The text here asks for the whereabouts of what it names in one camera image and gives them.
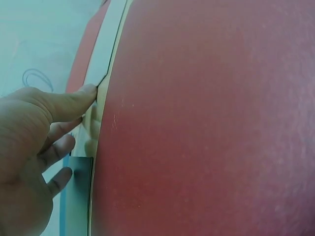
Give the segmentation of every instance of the skin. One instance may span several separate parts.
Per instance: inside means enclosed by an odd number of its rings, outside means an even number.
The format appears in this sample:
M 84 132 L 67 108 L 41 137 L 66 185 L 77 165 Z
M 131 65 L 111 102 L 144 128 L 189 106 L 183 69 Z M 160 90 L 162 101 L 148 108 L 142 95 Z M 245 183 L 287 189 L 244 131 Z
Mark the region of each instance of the skin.
M 42 173 L 74 148 L 68 135 L 96 98 L 88 85 L 73 94 L 23 88 L 0 99 L 0 236 L 38 236 L 70 168 L 45 182 Z

